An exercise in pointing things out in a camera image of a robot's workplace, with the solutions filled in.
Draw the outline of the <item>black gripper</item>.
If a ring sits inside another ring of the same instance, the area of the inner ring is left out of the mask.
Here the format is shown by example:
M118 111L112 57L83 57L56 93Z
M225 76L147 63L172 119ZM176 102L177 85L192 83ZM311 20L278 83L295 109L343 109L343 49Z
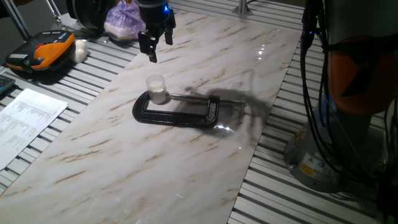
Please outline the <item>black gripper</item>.
M169 7L169 0L136 0L136 4L147 29L138 33L140 51L149 57L150 62L157 63L157 39L149 31L165 32L165 43L173 45L172 36L176 28L174 11Z

